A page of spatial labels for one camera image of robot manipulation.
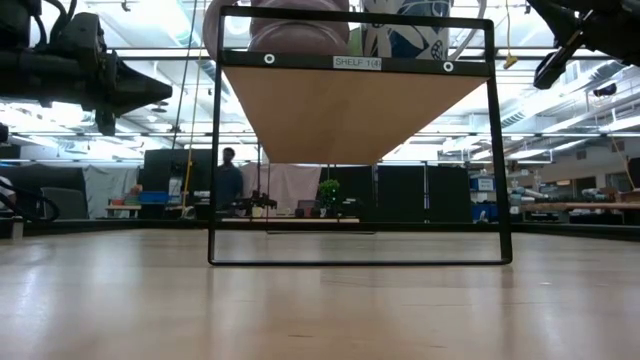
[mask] shelving unit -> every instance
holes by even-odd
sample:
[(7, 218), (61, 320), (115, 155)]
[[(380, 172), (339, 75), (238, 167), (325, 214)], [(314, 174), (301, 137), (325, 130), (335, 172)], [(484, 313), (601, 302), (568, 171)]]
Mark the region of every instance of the shelving unit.
[[(225, 18), (338, 21), (483, 30), (484, 62), (293, 55), (224, 50)], [(443, 112), (487, 84), (496, 194), (497, 260), (478, 261), (226, 261), (215, 258), (216, 221), (209, 220), (208, 261), (216, 266), (503, 265), (512, 261), (500, 104), (490, 20), (373, 13), (223, 7), (218, 23), (212, 168), (217, 167), (222, 70), (272, 162), (373, 164)], [(211, 172), (215, 207), (215, 171)]]

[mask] man in dark clothing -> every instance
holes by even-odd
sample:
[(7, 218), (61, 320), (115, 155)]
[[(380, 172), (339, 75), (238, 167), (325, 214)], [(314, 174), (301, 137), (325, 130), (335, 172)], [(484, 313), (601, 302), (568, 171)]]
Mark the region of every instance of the man in dark clothing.
[(216, 208), (224, 209), (233, 200), (242, 197), (242, 172), (231, 161), (236, 156), (232, 148), (222, 151), (223, 164), (218, 166), (216, 177)]

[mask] blue patterned mug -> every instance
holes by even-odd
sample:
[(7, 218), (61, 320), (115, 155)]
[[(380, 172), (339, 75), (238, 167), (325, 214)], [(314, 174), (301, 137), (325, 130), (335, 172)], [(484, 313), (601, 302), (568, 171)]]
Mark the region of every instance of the blue patterned mug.
[[(452, 0), (360, 0), (363, 12), (449, 17)], [(446, 60), (449, 28), (362, 24), (364, 56)]]

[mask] green potted plant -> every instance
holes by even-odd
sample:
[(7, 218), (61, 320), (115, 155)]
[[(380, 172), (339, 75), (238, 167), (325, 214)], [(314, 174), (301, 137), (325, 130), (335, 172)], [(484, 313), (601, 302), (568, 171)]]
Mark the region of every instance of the green potted plant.
[(339, 190), (340, 183), (334, 179), (323, 181), (318, 186), (318, 192), (320, 193), (320, 211), (323, 217), (334, 210)]

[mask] wooden floor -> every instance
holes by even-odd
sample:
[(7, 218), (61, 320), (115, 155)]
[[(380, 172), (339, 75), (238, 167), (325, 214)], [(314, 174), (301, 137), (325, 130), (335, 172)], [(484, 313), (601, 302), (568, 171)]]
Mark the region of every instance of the wooden floor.
[[(515, 235), (512, 266), (211, 268), (206, 232), (0, 242), (0, 359), (637, 360), (640, 244)], [(221, 232), (222, 258), (491, 258), (481, 234)]]

